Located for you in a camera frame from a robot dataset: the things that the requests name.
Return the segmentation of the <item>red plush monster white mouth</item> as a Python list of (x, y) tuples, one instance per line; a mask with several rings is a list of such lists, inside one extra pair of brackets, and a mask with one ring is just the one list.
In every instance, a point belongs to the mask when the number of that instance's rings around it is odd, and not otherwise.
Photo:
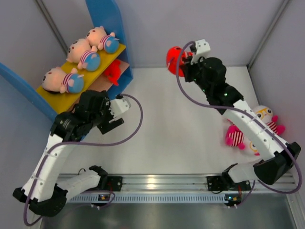
[[(178, 57), (180, 55), (181, 50), (182, 50), (181, 47), (174, 46), (174, 47), (171, 47), (168, 50), (167, 55), (166, 55), (167, 69), (169, 70), (170, 73), (172, 73), (174, 75), (176, 75), (176, 73), (177, 73), (176, 65), (178, 63)], [(192, 52), (184, 51), (183, 54), (182, 54), (182, 57), (181, 57), (180, 62), (179, 62), (179, 71), (178, 71), (178, 74), (179, 74), (180, 77), (184, 77), (184, 73), (183, 73), (183, 70), (181, 68), (181, 65), (183, 65), (183, 61), (190, 56), (193, 57)]]

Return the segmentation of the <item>red plush monster toy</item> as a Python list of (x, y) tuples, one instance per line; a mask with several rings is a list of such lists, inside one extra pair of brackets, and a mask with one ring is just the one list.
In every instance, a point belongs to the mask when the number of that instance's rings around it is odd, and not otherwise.
[(103, 72), (103, 75), (115, 86), (119, 85), (118, 80), (121, 76), (120, 64), (120, 60), (114, 60)]

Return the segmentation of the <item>pig doll black hair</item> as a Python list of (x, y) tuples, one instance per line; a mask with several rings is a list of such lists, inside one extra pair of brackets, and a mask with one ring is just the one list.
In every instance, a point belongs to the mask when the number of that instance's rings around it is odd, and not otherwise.
[(51, 94), (80, 93), (84, 88), (83, 77), (76, 68), (66, 73), (62, 68), (55, 67), (44, 75), (42, 88)]

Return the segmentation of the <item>pig doll blue pants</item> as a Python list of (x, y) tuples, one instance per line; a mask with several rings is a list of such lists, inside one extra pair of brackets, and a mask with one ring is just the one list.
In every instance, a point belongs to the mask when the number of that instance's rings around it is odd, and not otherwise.
[(66, 61), (77, 64), (79, 70), (96, 71), (101, 64), (100, 55), (96, 46), (90, 46), (85, 38), (76, 40), (70, 45)]

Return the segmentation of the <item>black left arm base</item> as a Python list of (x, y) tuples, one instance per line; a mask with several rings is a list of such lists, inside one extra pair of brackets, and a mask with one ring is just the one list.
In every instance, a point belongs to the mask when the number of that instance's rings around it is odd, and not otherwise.
[(102, 179), (101, 190), (120, 192), (122, 189), (122, 176), (106, 176)]

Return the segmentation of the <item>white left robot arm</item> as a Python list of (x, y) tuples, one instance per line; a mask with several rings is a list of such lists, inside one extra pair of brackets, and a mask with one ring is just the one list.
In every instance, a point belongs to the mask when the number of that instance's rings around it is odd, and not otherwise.
[(124, 123), (121, 114), (131, 107), (123, 95), (110, 100), (106, 91), (87, 90), (71, 111), (58, 114), (51, 127), (43, 154), (31, 177), (13, 196), (24, 203), (23, 219), (31, 210), (40, 217), (54, 217), (66, 202), (88, 189), (104, 190), (108, 173), (91, 166), (85, 173), (65, 182), (58, 182), (60, 171), (69, 154), (93, 128), (105, 134)]

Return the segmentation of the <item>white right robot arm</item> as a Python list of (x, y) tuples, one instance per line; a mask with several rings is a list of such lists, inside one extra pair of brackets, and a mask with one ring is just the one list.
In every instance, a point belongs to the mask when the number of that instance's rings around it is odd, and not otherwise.
[(233, 164), (223, 172), (222, 183), (227, 189), (234, 189), (240, 182), (257, 180), (271, 189), (279, 178), (295, 167), (299, 180), (297, 192), (302, 185), (302, 173), (296, 162), (301, 151), (297, 142), (288, 143), (273, 132), (251, 111), (241, 93), (226, 82), (226, 67), (215, 57), (200, 57), (192, 63), (192, 57), (178, 61), (177, 70), (182, 71), (186, 82), (194, 82), (204, 92), (207, 104), (189, 100), (199, 106), (214, 108), (229, 119), (248, 137), (258, 149), (260, 159), (246, 164)]

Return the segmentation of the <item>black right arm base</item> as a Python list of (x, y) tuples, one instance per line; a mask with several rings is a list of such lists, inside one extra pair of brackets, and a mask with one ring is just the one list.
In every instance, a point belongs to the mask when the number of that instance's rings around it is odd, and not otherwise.
[(208, 190), (217, 191), (250, 191), (251, 185), (249, 181), (235, 183), (231, 178), (222, 175), (207, 176)]

